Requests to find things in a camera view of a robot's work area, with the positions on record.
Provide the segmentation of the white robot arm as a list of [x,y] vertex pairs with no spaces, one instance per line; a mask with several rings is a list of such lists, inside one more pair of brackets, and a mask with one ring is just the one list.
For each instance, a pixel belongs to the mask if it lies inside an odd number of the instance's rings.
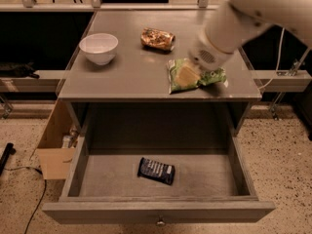
[[188,56],[203,69],[215,71],[274,25],[311,48],[312,0],[223,0],[196,34]]

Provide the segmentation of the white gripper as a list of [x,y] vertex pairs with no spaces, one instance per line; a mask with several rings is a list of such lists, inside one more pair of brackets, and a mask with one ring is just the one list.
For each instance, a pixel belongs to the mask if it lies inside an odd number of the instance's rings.
[[[199,32],[189,51],[189,58],[203,69],[213,71],[222,67],[233,53],[225,53],[215,47],[205,32]],[[200,79],[200,71],[196,66],[183,65],[176,73],[175,82],[181,87],[194,85]]]

